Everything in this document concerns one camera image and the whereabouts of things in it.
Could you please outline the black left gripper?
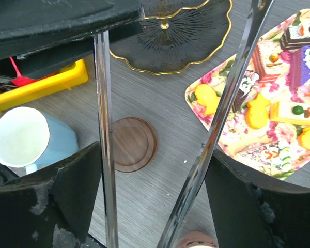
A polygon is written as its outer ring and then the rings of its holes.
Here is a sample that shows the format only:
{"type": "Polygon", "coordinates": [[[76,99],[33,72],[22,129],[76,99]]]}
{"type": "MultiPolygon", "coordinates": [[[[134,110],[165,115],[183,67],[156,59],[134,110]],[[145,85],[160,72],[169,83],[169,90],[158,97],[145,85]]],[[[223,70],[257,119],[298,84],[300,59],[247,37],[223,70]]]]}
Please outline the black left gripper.
{"type": "Polygon", "coordinates": [[[47,76],[89,55],[93,37],[141,32],[140,1],[0,1],[0,80],[47,76]]]}

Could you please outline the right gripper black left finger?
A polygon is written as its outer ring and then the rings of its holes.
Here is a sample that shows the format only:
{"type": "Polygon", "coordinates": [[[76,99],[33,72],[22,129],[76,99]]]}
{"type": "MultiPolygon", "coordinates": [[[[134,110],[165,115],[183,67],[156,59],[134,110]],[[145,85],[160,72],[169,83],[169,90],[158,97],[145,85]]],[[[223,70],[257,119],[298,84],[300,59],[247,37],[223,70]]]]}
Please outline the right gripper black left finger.
{"type": "Polygon", "coordinates": [[[0,247],[100,247],[88,232],[101,174],[98,142],[21,177],[0,164],[0,247]]]}

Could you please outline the chocolate white cream cake slice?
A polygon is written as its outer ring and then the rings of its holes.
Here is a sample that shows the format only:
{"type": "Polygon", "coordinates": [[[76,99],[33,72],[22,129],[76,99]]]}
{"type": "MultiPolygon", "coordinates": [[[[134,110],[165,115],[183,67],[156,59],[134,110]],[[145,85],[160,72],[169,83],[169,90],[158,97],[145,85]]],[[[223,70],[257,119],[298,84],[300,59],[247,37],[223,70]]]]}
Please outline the chocolate white cream cake slice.
{"type": "Polygon", "coordinates": [[[245,101],[248,94],[250,93],[254,85],[258,82],[258,80],[259,80],[258,73],[246,70],[242,78],[241,84],[239,86],[238,92],[236,94],[236,98],[233,102],[232,111],[234,113],[241,108],[242,103],[245,101]]]}

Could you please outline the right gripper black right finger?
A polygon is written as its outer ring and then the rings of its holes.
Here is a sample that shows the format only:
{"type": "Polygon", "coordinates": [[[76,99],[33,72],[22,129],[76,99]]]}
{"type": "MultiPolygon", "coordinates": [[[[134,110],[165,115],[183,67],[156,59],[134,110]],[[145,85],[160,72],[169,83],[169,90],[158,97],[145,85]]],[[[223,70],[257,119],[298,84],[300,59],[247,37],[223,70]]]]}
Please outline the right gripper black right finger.
{"type": "Polygon", "coordinates": [[[220,247],[310,247],[310,188],[263,174],[219,150],[205,185],[220,247]]]}

